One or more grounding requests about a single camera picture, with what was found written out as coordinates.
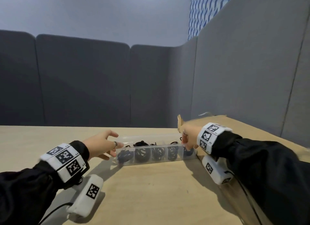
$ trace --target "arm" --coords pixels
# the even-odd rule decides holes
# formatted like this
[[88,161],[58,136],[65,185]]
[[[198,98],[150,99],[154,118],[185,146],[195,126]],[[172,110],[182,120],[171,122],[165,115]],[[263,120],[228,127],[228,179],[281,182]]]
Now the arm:
[[[113,157],[116,153],[115,143],[108,141],[108,136],[118,137],[118,134],[106,131],[83,142],[73,141],[70,145],[80,153],[85,162],[92,157],[109,160],[104,153]],[[117,143],[117,147],[121,148],[123,144]],[[32,169],[0,173],[0,225],[38,225],[56,192],[64,186],[58,173],[42,160]]]
[[[201,127],[186,126],[187,148],[197,148]],[[212,146],[214,157],[227,159],[229,169],[250,191],[274,225],[310,224],[310,164],[278,142],[255,141],[223,132]]]

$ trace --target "gray padded panel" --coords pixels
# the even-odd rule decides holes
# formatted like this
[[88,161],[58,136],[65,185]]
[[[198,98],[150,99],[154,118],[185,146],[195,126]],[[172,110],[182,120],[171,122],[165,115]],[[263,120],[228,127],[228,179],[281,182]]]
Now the gray padded panel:
[[303,40],[281,137],[310,148],[310,21]]
[[130,49],[131,126],[168,126],[168,71],[171,47],[134,45]]
[[44,125],[35,38],[0,30],[0,125]]
[[196,60],[197,37],[184,45],[173,47],[169,63],[168,128],[176,128],[177,116],[191,119],[192,92]]
[[190,119],[197,37],[179,47],[130,49],[131,126],[176,128]]
[[310,0],[230,0],[198,36],[192,118],[280,135]]
[[53,35],[36,42],[47,125],[129,126],[127,44]]

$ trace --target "blue and white patterned wall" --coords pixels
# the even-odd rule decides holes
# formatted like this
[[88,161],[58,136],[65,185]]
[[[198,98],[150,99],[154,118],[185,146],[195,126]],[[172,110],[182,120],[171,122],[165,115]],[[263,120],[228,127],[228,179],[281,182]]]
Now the blue and white patterned wall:
[[197,36],[200,30],[228,1],[229,0],[191,0],[188,39]]

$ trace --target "plastic box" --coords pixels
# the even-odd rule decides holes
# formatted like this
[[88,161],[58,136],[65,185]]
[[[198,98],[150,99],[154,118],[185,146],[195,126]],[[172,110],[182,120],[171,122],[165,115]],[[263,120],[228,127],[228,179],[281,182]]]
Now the plastic box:
[[116,149],[116,162],[137,165],[195,159],[196,149],[187,151],[180,137],[180,134],[118,137],[116,141],[124,143],[124,147]]

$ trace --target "black sleeve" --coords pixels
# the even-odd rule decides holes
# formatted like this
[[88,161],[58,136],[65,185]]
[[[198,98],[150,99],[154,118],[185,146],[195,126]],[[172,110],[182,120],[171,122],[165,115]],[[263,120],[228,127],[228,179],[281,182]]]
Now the black sleeve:
[[222,139],[212,154],[227,159],[269,220],[274,225],[310,224],[310,163],[278,142],[224,135],[228,144]]
[[[70,145],[88,160],[89,152],[82,142]],[[32,169],[0,173],[0,224],[38,225],[63,186],[58,174],[44,161]]]

